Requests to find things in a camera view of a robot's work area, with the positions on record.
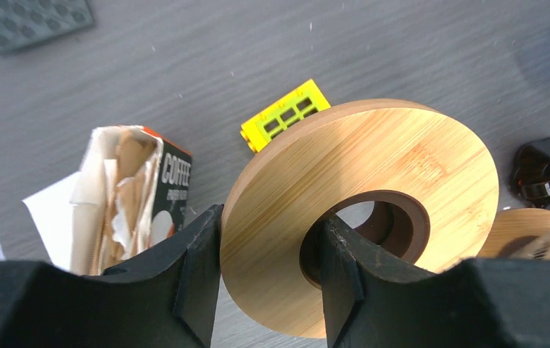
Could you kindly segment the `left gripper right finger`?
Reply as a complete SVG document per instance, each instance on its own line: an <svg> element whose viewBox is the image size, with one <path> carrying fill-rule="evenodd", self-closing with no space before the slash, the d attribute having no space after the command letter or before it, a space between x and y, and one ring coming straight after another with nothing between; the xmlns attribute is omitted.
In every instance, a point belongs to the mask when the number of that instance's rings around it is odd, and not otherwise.
<svg viewBox="0 0 550 348"><path fill-rule="evenodd" d="M434 274L333 217L322 223L320 284L329 347L420 347L409 284Z"/></svg>

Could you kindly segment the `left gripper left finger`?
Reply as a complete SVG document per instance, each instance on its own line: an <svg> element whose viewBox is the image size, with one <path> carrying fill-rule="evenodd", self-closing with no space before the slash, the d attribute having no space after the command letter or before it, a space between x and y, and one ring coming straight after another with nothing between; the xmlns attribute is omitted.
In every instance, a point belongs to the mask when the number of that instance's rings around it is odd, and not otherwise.
<svg viewBox="0 0 550 348"><path fill-rule="evenodd" d="M209 207L179 233L104 271L103 347L210 347L222 211Z"/></svg>

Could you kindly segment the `coffee filter box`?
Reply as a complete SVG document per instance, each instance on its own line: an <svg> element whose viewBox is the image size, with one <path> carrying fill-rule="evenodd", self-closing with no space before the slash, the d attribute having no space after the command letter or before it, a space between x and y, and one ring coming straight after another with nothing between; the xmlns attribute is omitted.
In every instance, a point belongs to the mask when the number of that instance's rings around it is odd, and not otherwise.
<svg viewBox="0 0 550 348"><path fill-rule="evenodd" d="M192 155L143 125L95 128L78 171L24 201L52 264L97 276L184 227Z"/></svg>

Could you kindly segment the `wooden ring holder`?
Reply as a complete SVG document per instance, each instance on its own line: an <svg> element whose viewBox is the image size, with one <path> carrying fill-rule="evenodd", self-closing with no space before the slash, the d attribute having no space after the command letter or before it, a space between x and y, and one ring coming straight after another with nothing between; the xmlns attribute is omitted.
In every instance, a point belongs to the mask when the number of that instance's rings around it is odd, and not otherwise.
<svg viewBox="0 0 550 348"><path fill-rule="evenodd" d="M517 251L550 232L550 210L522 208L496 214L478 257L512 257Z"/></svg>

